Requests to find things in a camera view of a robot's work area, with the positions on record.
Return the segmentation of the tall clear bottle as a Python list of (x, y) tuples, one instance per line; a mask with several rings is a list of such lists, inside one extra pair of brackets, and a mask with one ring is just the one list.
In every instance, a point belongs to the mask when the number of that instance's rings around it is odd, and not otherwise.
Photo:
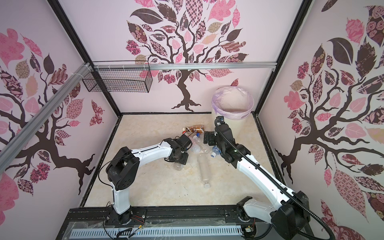
[(198, 155), (198, 165), (200, 169), (200, 176), (201, 181), (206, 189), (211, 187), (210, 179), (211, 179), (211, 173), (208, 165), (208, 160), (205, 154), (199, 154)]

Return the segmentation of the white bottle red cap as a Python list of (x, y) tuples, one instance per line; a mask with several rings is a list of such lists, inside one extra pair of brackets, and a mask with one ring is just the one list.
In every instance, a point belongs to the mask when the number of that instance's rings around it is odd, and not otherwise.
[(201, 151), (200, 145), (197, 143), (194, 137), (190, 137), (190, 140), (192, 141), (192, 146), (190, 150), (192, 151), (192, 153), (198, 154)]

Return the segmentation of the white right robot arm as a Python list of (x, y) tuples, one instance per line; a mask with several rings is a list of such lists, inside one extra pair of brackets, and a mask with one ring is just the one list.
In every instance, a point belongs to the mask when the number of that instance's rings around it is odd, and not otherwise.
[(303, 192), (293, 191), (266, 171), (246, 147), (235, 142), (232, 130), (222, 119), (215, 120), (213, 132), (204, 133), (204, 142), (218, 147), (221, 157), (251, 179), (270, 201), (246, 199), (240, 204), (246, 217), (270, 224), (285, 240), (304, 234), (310, 214), (306, 211), (309, 199)]

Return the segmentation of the small clear bottle green label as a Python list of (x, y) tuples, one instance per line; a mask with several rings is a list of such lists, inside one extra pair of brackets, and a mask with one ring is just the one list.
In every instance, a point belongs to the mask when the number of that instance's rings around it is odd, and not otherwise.
[(176, 171), (181, 171), (183, 169), (184, 165), (180, 163), (174, 163), (174, 169)]

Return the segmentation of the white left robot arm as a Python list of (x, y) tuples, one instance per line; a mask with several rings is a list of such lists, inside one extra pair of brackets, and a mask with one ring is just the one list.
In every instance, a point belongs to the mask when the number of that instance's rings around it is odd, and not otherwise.
[(140, 167), (158, 159), (185, 165), (192, 147), (188, 136), (167, 138), (156, 145), (131, 150), (121, 148), (106, 168), (113, 189), (113, 210), (117, 221), (125, 225), (134, 218), (130, 203), (129, 188), (134, 183)]

